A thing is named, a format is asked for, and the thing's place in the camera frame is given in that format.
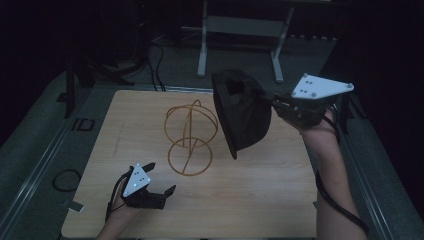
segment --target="wooden tabletop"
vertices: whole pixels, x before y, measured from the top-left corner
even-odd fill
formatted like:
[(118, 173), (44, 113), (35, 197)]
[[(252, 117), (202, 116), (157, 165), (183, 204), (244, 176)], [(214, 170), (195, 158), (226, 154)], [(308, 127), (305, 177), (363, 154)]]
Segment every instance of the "wooden tabletop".
[[(312, 167), (299, 133), (274, 112), (265, 138), (239, 151), (237, 160), (232, 159), (219, 126), (208, 144), (213, 160), (205, 172), (182, 176), (170, 167), (172, 142), (164, 131), (167, 112), (195, 100), (215, 113), (212, 94), (208, 93), (122, 90), (115, 94), (74, 197), (84, 209), (80, 213), (69, 211), (63, 236), (95, 237), (104, 224), (106, 205), (118, 178), (130, 166), (150, 162), (156, 163), (148, 172), (150, 192), (163, 193), (174, 184), (177, 187), (163, 210), (144, 209), (122, 237), (315, 236)], [(172, 138), (182, 136), (182, 128), (176, 126), (185, 121), (184, 114), (175, 113), (168, 119)], [(213, 124), (202, 116), (193, 114), (192, 134), (206, 139)], [(188, 151), (179, 146), (171, 151), (176, 166), (178, 155), (184, 153)], [(205, 164), (201, 159), (209, 158), (209, 150), (199, 147), (193, 156), (188, 168), (196, 171)]]

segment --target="black cable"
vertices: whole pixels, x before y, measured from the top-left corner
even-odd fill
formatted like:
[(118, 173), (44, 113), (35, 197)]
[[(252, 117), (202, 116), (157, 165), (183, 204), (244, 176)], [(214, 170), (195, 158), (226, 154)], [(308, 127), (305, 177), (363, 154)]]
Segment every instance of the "black cable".
[(337, 138), (337, 142), (340, 142), (340, 136), (339, 136), (339, 130), (338, 130), (338, 128), (337, 128), (337, 126), (336, 126), (336, 124), (334, 124), (333, 123), (333, 121), (331, 121), (327, 116), (325, 116), (325, 115), (323, 115), (322, 116), (322, 119), (324, 120), (324, 121), (326, 121), (333, 129), (334, 129), (334, 131), (336, 132), (336, 138)]
[(349, 212), (348, 210), (344, 209), (340, 205), (338, 205), (333, 198), (331, 198), (330, 194), (328, 194), (327, 190), (325, 190), (324, 184), (321, 180), (321, 176), (319, 172), (317, 171), (315, 176), (316, 185), (318, 188), (318, 191), (321, 193), (322, 197), (330, 204), (335, 210), (340, 212), (343, 216), (348, 218), (350, 221), (352, 221), (354, 224), (356, 224), (358, 227), (362, 229), (362, 231), (365, 232), (365, 234), (368, 236), (369, 234), (369, 228), (365, 222), (363, 222), (360, 218), (355, 216), (353, 213)]
[(67, 172), (75, 173), (78, 176), (78, 184), (81, 181), (81, 174), (77, 170), (74, 170), (74, 169), (63, 170), (60, 173), (56, 174), (56, 176), (53, 178), (53, 181), (52, 181), (53, 188), (56, 189), (59, 192), (73, 192), (73, 191), (76, 191), (78, 189), (78, 184), (75, 188), (70, 188), (70, 189), (63, 189), (63, 188), (60, 188), (59, 186), (57, 186), (57, 184), (56, 184), (57, 179), (62, 174), (67, 173)]
[(163, 48), (160, 45), (153, 43), (153, 42), (152, 42), (152, 45), (160, 49), (160, 57), (159, 57), (158, 63), (156, 64), (155, 74), (156, 74), (156, 79), (158, 80), (162, 91), (166, 92), (165, 85), (163, 85), (163, 83), (162, 83), (162, 81), (159, 77), (159, 66), (160, 66), (160, 63), (162, 62), (162, 59), (163, 59)]
[(336, 106), (335, 103), (330, 106), (330, 110), (333, 113), (333, 122), (334, 122), (334, 125), (337, 126), (337, 124), (339, 124), (339, 110), (337, 109), (337, 106)]
[(154, 77), (154, 73), (153, 73), (153, 66), (152, 63), (150, 62), (150, 59), (147, 59), (147, 66), (149, 66), (150, 69), (150, 76), (152, 78), (152, 85), (155, 88), (155, 91), (157, 91), (157, 87), (156, 87), (156, 83), (155, 83), (155, 77)]
[(107, 205), (105, 221), (109, 218), (110, 214), (111, 214), (113, 211), (115, 211), (115, 210), (117, 210), (117, 209), (119, 209), (119, 208), (121, 208), (122, 206), (124, 206), (124, 205), (125, 205), (125, 203), (124, 203), (124, 204), (122, 204), (121, 206), (119, 206), (119, 207), (117, 207), (117, 208), (115, 208), (115, 209), (112, 209), (113, 202), (114, 202), (114, 200), (115, 200), (116, 190), (118, 190), (119, 184), (121, 184), (121, 181), (122, 181), (122, 180), (124, 180), (125, 178), (127, 178), (127, 177), (129, 177), (129, 176), (131, 175), (131, 173), (132, 173), (133, 169), (134, 169), (133, 167), (130, 167), (130, 170), (129, 170), (128, 172), (124, 173), (124, 174), (123, 174), (123, 175), (122, 175), (122, 176), (118, 179), (118, 181), (115, 183), (115, 186), (113, 187), (112, 195), (110, 196), (110, 201), (109, 201), (109, 203), (108, 203), (108, 205)]

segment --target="forearm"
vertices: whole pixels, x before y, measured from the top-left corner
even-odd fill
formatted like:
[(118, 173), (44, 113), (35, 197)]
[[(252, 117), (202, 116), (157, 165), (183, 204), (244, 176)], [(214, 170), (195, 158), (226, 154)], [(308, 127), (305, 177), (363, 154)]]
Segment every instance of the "forearm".
[(111, 216), (97, 236), (97, 240), (115, 240), (125, 231), (132, 218), (117, 218)]
[[(339, 147), (330, 144), (316, 153), (318, 171), (323, 185), (331, 198), (342, 208), (359, 217), (350, 192), (348, 176)], [(364, 231), (328, 204), (318, 193), (317, 235), (318, 239), (366, 239)]]

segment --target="person's arm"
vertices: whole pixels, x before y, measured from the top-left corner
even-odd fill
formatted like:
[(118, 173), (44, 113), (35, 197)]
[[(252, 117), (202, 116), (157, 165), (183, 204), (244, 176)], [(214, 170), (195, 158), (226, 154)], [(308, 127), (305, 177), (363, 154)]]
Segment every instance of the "person's arm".
[(122, 191), (122, 184), (119, 187), (118, 196), (113, 203), (112, 213), (110, 213), (105, 225), (97, 235), (97, 240), (116, 240), (125, 231), (127, 226), (132, 220), (141, 212), (139, 208), (128, 207), (124, 204), (120, 194)]
[[(326, 116), (332, 119), (330, 112)], [(359, 217), (349, 188), (346, 168), (332, 127), (325, 121), (318, 126), (302, 130), (303, 139), (318, 160), (318, 171), (328, 194), (334, 201)], [(367, 239), (364, 231), (351, 220), (336, 211), (318, 193), (317, 238), (318, 239)]]

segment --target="copper wire frame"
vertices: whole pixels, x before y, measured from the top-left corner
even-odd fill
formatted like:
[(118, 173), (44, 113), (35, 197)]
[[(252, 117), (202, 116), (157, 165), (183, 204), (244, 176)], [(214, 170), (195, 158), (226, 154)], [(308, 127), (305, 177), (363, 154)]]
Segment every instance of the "copper wire frame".
[[(169, 120), (170, 116), (172, 115), (172, 113), (174, 113), (175, 111), (177, 111), (179, 109), (188, 109), (189, 111), (187, 113), (184, 128), (183, 128), (183, 137), (174, 141), (168, 134), (167, 123), (168, 123), (168, 120)], [(198, 112), (198, 113), (202, 114), (203, 116), (207, 117), (211, 121), (211, 123), (213, 124), (213, 126), (215, 128), (215, 131), (214, 131), (212, 137), (209, 138), (207, 141), (204, 141), (202, 139), (199, 139), (197, 137), (192, 136), (192, 134), (193, 134), (193, 132), (192, 132), (193, 111)], [(189, 104), (189, 105), (177, 106), (177, 107), (173, 107), (173, 108), (169, 109), (168, 112), (166, 113), (164, 130), (165, 130), (166, 137), (172, 142), (172, 146), (169, 148), (169, 151), (168, 151), (168, 163), (176, 173), (181, 174), (183, 176), (196, 176), (196, 175), (199, 175), (199, 174), (205, 172), (210, 167), (210, 165), (212, 164), (213, 152), (212, 152), (212, 149), (210, 148), (210, 146), (208, 144), (215, 138), (216, 134), (218, 133), (218, 118), (215, 116), (215, 114), (211, 110), (202, 106), (202, 103), (200, 102), (200, 100), (195, 100), (192, 104)], [(172, 162), (171, 162), (171, 151), (175, 146), (187, 148), (189, 150), (187, 161), (185, 162), (184, 168), (183, 168), (182, 171), (178, 170), (175, 166), (173, 166)], [(206, 146), (209, 149), (209, 153), (210, 153), (210, 158), (209, 158), (209, 162), (208, 162), (207, 166), (204, 169), (202, 169), (198, 172), (186, 173), (186, 169), (187, 169), (188, 163), (191, 160), (194, 149), (200, 148), (200, 147), (203, 147), (203, 146)]]

